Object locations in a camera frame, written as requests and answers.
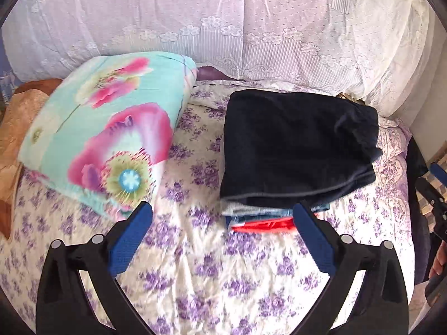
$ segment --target floral pillow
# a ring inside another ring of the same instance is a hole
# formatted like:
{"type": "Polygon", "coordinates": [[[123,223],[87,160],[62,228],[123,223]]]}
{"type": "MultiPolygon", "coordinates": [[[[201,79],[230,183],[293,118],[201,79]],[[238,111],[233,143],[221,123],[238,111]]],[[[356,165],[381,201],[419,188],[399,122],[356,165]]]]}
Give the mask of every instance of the floral pillow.
{"type": "Polygon", "coordinates": [[[151,202],[195,63],[166,52],[92,58],[54,91],[19,160],[47,186],[115,220],[151,202]]]}

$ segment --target bed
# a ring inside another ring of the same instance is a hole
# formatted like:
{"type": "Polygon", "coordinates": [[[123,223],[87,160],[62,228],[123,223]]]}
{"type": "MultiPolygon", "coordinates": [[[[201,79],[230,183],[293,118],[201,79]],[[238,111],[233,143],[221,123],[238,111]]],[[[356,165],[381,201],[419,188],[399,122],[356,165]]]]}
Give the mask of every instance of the bed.
{"type": "MultiPolygon", "coordinates": [[[[215,83],[223,82],[205,82],[193,90],[174,134],[154,223],[118,280],[158,334],[287,333],[329,277],[318,272],[298,234],[227,232],[216,208],[220,139],[229,94],[246,87],[215,83]]],[[[333,202],[322,218],[361,243],[392,240],[410,298],[414,253],[405,177],[410,135],[393,121],[381,119],[380,126],[378,146],[384,155],[374,164],[376,182],[333,202]]],[[[29,327],[35,329],[37,286],[51,241],[82,243],[112,225],[24,173],[13,239],[0,246],[0,285],[29,327]]],[[[86,276],[83,280],[98,318],[110,325],[91,282],[86,276]]],[[[361,280],[356,278],[337,323],[346,320],[361,280]]]]}
{"type": "MultiPolygon", "coordinates": [[[[148,0],[102,0],[95,8],[91,1],[18,1],[2,28],[5,101],[20,82],[63,78],[99,54],[177,52],[230,77],[197,81],[174,134],[154,223],[118,277],[156,333],[288,333],[328,280],[297,234],[225,229],[217,209],[225,107],[233,91],[248,87],[344,91],[381,116],[396,114],[395,120],[379,120],[384,154],[374,163],[376,181],[331,203],[320,217],[360,243],[391,240],[411,298],[414,249],[405,176],[411,134],[401,119],[411,121],[422,105],[415,90],[421,81],[430,84],[426,67],[436,66],[445,40],[426,0],[204,0],[197,11],[196,0],[184,6],[156,0],[154,9],[148,0]],[[370,13],[378,1],[385,15],[370,13]],[[287,4],[301,6],[299,14],[280,9],[287,4]],[[163,15],[166,9],[176,18],[163,15]],[[118,13],[103,19],[107,11],[118,13]]],[[[16,197],[14,235],[0,240],[0,286],[35,330],[37,287],[50,242],[83,243],[113,222],[44,187],[29,171],[16,197]]],[[[98,318],[110,325],[88,276],[83,280],[98,318]]],[[[335,326],[346,321],[361,280],[356,277],[335,326]]]]}

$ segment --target navy blue fabric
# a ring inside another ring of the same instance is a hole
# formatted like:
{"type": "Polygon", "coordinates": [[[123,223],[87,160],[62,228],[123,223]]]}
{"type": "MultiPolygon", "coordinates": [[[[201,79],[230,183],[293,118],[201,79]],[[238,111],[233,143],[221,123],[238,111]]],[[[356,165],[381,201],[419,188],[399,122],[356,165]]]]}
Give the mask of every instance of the navy blue fabric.
{"type": "Polygon", "coordinates": [[[375,181],[377,111],[346,99],[256,89],[231,95],[221,199],[291,208],[330,203],[375,181]]]}

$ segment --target person's hand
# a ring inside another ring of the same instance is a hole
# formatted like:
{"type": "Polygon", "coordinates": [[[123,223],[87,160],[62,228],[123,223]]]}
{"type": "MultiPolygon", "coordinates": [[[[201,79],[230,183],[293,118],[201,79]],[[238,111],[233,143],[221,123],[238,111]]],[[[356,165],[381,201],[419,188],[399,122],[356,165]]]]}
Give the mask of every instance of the person's hand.
{"type": "Polygon", "coordinates": [[[431,266],[428,278],[431,278],[434,275],[442,274],[444,270],[444,265],[446,263],[447,263],[447,243],[442,241],[441,245],[439,246],[438,252],[436,253],[436,257],[434,258],[433,266],[431,266]]]}

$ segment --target red fabric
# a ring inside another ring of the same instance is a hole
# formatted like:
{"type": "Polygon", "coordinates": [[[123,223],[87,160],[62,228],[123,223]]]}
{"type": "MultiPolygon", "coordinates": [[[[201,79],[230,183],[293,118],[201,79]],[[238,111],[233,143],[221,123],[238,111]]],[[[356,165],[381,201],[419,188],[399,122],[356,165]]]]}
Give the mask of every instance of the red fabric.
{"type": "Polygon", "coordinates": [[[239,233],[279,233],[296,231],[296,227],[292,217],[285,217],[251,221],[243,226],[234,226],[232,230],[239,233]]]}

